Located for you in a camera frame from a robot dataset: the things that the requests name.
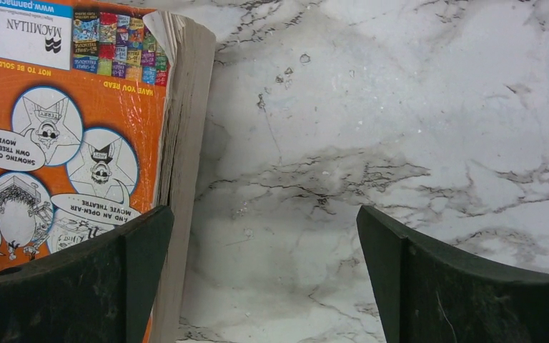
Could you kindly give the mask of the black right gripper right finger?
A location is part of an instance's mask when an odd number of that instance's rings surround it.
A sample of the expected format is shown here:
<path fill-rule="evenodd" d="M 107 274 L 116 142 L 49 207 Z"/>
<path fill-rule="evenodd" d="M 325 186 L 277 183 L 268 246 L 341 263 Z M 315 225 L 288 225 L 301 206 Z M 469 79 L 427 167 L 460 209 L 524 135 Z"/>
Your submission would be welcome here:
<path fill-rule="evenodd" d="M 549 342 L 549 274 L 468 253 L 373 207 L 356 222 L 388 342 Z"/>

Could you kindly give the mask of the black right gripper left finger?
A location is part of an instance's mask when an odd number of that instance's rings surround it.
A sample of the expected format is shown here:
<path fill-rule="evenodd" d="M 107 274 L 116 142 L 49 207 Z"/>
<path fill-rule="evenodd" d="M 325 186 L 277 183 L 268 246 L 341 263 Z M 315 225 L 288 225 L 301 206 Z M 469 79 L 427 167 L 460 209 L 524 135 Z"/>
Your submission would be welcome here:
<path fill-rule="evenodd" d="M 0 271 L 0 342 L 142 342 L 173 223 L 159 206 Z"/>

